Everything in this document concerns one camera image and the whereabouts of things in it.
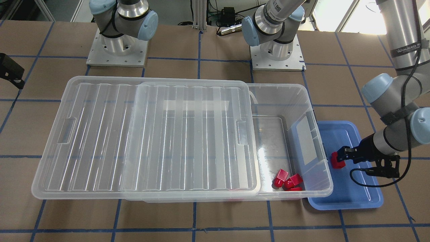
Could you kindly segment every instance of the silver metal cylinder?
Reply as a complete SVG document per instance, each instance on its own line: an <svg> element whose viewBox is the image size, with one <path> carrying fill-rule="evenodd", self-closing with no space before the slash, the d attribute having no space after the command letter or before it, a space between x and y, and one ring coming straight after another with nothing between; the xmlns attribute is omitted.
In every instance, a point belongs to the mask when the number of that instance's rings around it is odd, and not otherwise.
<svg viewBox="0 0 430 242"><path fill-rule="evenodd" d="M270 0L265 5L265 15L276 22L283 22L302 3L304 0Z"/></svg>
<svg viewBox="0 0 430 242"><path fill-rule="evenodd" d="M274 61L283 61L291 56L293 51L293 42L288 44L269 41L260 45L260 51L265 57Z"/></svg>
<svg viewBox="0 0 430 242"><path fill-rule="evenodd" d="M416 33L416 24L413 14L412 1L410 0L389 0L381 1L379 8L387 26L387 39L390 50L406 47L419 41ZM424 39L424 31L421 26L421 38ZM408 54L393 57L396 69L412 67L416 61L416 51ZM428 49L421 50L420 62L423 63L430 59Z"/></svg>
<svg viewBox="0 0 430 242"><path fill-rule="evenodd" d="M272 35L278 33L281 31L282 23L273 24L267 21L266 16L264 15L264 8L265 6L260 6L255 12L255 23L257 24L257 27L266 34Z"/></svg>
<svg viewBox="0 0 430 242"><path fill-rule="evenodd" d="M101 36L101 43L104 50L116 56L125 56L134 51L136 46L136 38L128 35L123 35L118 38L106 38Z"/></svg>
<svg viewBox="0 0 430 242"><path fill-rule="evenodd" d="M118 3L118 13L126 18L136 18L142 16L149 10L149 4L147 0L139 0L136 3L128 4L132 2L120 1Z"/></svg>

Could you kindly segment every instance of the metal base plate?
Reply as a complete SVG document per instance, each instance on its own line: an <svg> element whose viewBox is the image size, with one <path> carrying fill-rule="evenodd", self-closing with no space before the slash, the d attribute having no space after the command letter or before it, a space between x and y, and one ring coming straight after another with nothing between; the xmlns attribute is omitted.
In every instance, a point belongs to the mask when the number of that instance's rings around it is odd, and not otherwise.
<svg viewBox="0 0 430 242"><path fill-rule="evenodd" d="M136 49L126 56L115 56L104 50L101 38L97 30L91 50L86 60L87 65L91 66L128 66L144 67L148 49L148 41L136 40Z"/></svg>
<svg viewBox="0 0 430 242"><path fill-rule="evenodd" d="M261 54L260 46L251 46L252 69L257 71L302 71L306 70L297 35L290 57L284 61L274 61Z"/></svg>

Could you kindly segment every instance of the blue tape line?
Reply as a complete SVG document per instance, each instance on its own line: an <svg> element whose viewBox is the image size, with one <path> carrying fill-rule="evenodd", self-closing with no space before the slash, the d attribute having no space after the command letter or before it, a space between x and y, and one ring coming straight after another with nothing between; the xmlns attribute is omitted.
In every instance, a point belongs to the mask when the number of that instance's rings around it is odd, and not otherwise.
<svg viewBox="0 0 430 242"><path fill-rule="evenodd" d="M120 210L121 210L121 199L118 199L118 205L117 205L117 211L115 214L115 221L114 221L114 229L112 231L112 237L111 237L111 242L115 242L115 235L116 235L116 229L118 227L118 218L120 217Z"/></svg>
<svg viewBox="0 0 430 242"><path fill-rule="evenodd" d="M3 129L6 125L6 122L8 121L10 114L12 113L13 107L15 107L16 100L18 99L19 95L21 94L21 91L22 90L18 91L18 94L16 95L15 100L12 102L12 105L10 106L9 111L6 114L6 117L4 118L2 125L0 126L0 133L3 131Z"/></svg>
<svg viewBox="0 0 430 242"><path fill-rule="evenodd" d="M345 225L347 229L358 228L408 228L408 223L389 223L389 224L357 224ZM430 227L430 223L416 223L414 227ZM273 230L328 230L341 229L341 225L321 225L321 226L274 226ZM116 229L115 232L191 232L193 228L129 228ZM209 227L197 229L195 231L244 231L244 230L270 230L270 227ZM0 233L31 233L35 230L0 230ZM111 233L114 229L37 229L36 233Z"/></svg>
<svg viewBox="0 0 430 242"><path fill-rule="evenodd" d="M331 230L341 229L341 225L320 225L320 226L276 226L273 230Z"/></svg>
<svg viewBox="0 0 430 242"><path fill-rule="evenodd" d="M89 74L89 70L91 69L91 66L90 65L87 65L86 66L86 72L85 72L85 75L86 76L88 76L88 74Z"/></svg>
<svg viewBox="0 0 430 242"><path fill-rule="evenodd" d="M273 232L272 210L270 208L270 201L266 201L266 203L267 203L267 214L269 217L270 239L272 242L275 242L275 234Z"/></svg>
<svg viewBox="0 0 430 242"><path fill-rule="evenodd" d="M252 73L252 60L249 61L249 69L251 70L251 83L255 83L254 82L254 74Z"/></svg>
<svg viewBox="0 0 430 242"><path fill-rule="evenodd" d="M22 58L36 58L37 56L26 56L26 55L8 55L9 57L22 57Z"/></svg>
<svg viewBox="0 0 430 242"><path fill-rule="evenodd" d="M157 59L157 60L199 60L196 58L174 58L174 57L148 57L148 59Z"/></svg>
<svg viewBox="0 0 430 242"><path fill-rule="evenodd" d="M393 68L393 66L389 65L350 65L353 67L374 67L374 68Z"/></svg>
<svg viewBox="0 0 430 242"><path fill-rule="evenodd" d="M270 230L270 227L231 227L231 228L224 228L224 227L210 227L201 229L199 231L243 231L243 230Z"/></svg>
<svg viewBox="0 0 430 242"><path fill-rule="evenodd" d="M200 65L201 65L201 56L202 56L202 31L199 31L199 52L198 52L198 62L197 62L197 79L200 79Z"/></svg>
<svg viewBox="0 0 430 242"><path fill-rule="evenodd" d="M196 222L197 222L197 203L193 203L193 231L191 234L191 241L196 242Z"/></svg>
<svg viewBox="0 0 430 242"><path fill-rule="evenodd" d="M212 61L212 62L244 62L250 63L249 60L217 60L217 59L201 59L201 61Z"/></svg>
<svg viewBox="0 0 430 242"><path fill-rule="evenodd" d="M197 203L193 203L193 228L196 228L196 222L197 222Z"/></svg>
<svg viewBox="0 0 430 242"><path fill-rule="evenodd" d="M406 203L405 203L405 200L403 199L402 193L400 192L399 186L397 185L397 183L394 184L394 186L396 187L397 193L399 194L400 201L402 202L403 208L405 209L406 216L408 217L409 223L411 224L412 231L414 232L414 235L415 235L415 239L417 240L417 242L420 242L420 239L418 238L417 230L414 227L414 223L412 222L411 215L409 214L408 208L406 207Z"/></svg>
<svg viewBox="0 0 430 242"><path fill-rule="evenodd" d="M339 218L341 219L342 231L344 232L345 242L349 242L347 229L345 227L344 216L342 215L342 210L339 209L338 211L339 211Z"/></svg>
<svg viewBox="0 0 430 242"><path fill-rule="evenodd" d="M51 34L52 28L54 27L54 22L52 22L51 27L48 30L48 33L46 34L45 39L43 40L42 46L40 47L39 52L37 53L37 56L40 56L42 53L43 48L45 47L46 41L48 40L49 35Z"/></svg>
<svg viewBox="0 0 430 242"><path fill-rule="evenodd" d="M39 58L88 59L87 56L39 56Z"/></svg>
<svg viewBox="0 0 430 242"><path fill-rule="evenodd" d="M342 54L344 55L345 61L346 61L347 65L348 65L348 68L350 70L352 79L354 80L354 84L355 84L355 87L357 88L358 95L360 95L361 102L363 103L364 109L366 110L367 117L369 118L370 124L372 125L372 129L373 129L374 132L376 132L376 128L375 128L375 126L374 126L374 124L372 122L372 118L370 118L370 113L369 113L369 110L367 109L366 102L364 101L364 98L361 95L360 88L358 87L357 80L355 79L354 73L353 73L352 68L351 68L351 66L349 64L349 61L348 61L348 58L347 58L347 56L345 54L344 48L342 47L341 40L339 39L339 36L338 36L338 34L336 32L335 32L335 36L336 36L336 39L338 40L338 43L339 43L339 46L341 48Z"/></svg>
<svg viewBox="0 0 430 242"><path fill-rule="evenodd" d="M190 232L191 228L151 228L151 229L116 229L117 233L120 232Z"/></svg>
<svg viewBox="0 0 430 242"><path fill-rule="evenodd" d="M41 155L0 155L0 158L38 158L41 159Z"/></svg>
<svg viewBox="0 0 430 242"><path fill-rule="evenodd" d="M305 63L306 65L348 66L346 64Z"/></svg>
<svg viewBox="0 0 430 242"><path fill-rule="evenodd" d="M34 241L34 237L36 236L37 229L39 227L40 219L42 218L43 209L45 208L46 200L43 200L42 205L40 206L39 215L37 216L36 224L34 225L34 230L31 233L30 242Z"/></svg>
<svg viewBox="0 0 430 242"><path fill-rule="evenodd" d="M364 108L364 105L336 105L336 104L314 104L314 107L336 107L336 108Z"/></svg>
<svg viewBox="0 0 430 242"><path fill-rule="evenodd" d="M381 45L382 45L382 48L384 49L385 53L387 54L388 59L390 60L391 64L393 65L392 67L394 68L394 62L393 62L393 60L391 59L391 56L390 56L390 54L388 53L387 49L385 48L384 43L382 42L381 37L380 37L379 35L377 35L377 37L378 37L378 39L379 39L379 42L380 42L380 43L381 43Z"/></svg>
<svg viewBox="0 0 430 242"><path fill-rule="evenodd" d="M18 99L17 102L61 102L61 99Z"/></svg>
<svg viewBox="0 0 430 242"><path fill-rule="evenodd" d="M306 91L307 91L307 95L309 96L310 104L313 106L313 104L312 104L312 99L310 98L309 87L308 87L308 85L307 85L306 77L305 77L305 75L304 75L304 67L302 67L301 76L302 76L302 78L303 78L303 82L304 82L304 86L305 86Z"/></svg>

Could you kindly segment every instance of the transparent storage box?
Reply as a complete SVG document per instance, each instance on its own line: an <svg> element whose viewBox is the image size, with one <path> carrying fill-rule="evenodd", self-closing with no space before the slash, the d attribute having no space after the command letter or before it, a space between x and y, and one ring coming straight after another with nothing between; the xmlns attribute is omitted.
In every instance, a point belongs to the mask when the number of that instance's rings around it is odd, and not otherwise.
<svg viewBox="0 0 430 242"><path fill-rule="evenodd" d="M274 190L279 168L305 191ZM303 86L88 76L69 81L32 186L40 199L146 202L331 191Z"/></svg>

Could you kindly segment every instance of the red block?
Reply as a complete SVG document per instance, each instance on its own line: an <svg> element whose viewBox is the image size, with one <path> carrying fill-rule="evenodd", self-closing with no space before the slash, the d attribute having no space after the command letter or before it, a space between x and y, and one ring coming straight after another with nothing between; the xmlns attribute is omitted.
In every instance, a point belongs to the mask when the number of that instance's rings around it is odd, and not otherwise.
<svg viewBox="0 0 430 242"><path fill-rule="evenodd" d="M279 169L278 174L276 174L275 180L273 180L273 185L275 187L282 187L282 184L284 184L285 180L287 180L288 172L284 171L283 169Z"/></svg>
<svg viewBox="0 0 430 242"><path fill-rule="evenodd" d="M296 174L285 181L284 187L285 189L290 189L302 182L303 182L303 179L301 178L301 176L299 174Z"/></svg>
<svg viewBox="0 0 430 242"><path fill-rule="evenodd" d="M330 162L334 169L341 169L346 165L345 161L338 162L338 153L336 151L332 153L332 158L330 159Z"/></svg>
<svg viewBox="0 0 430 242"><path fill-rule="evenodd" d="M301 187L293 187L293 188L287 189L286 191L287 191L287 192L292 192L292 191L303 191L303 189L302 189Z"/></svg>

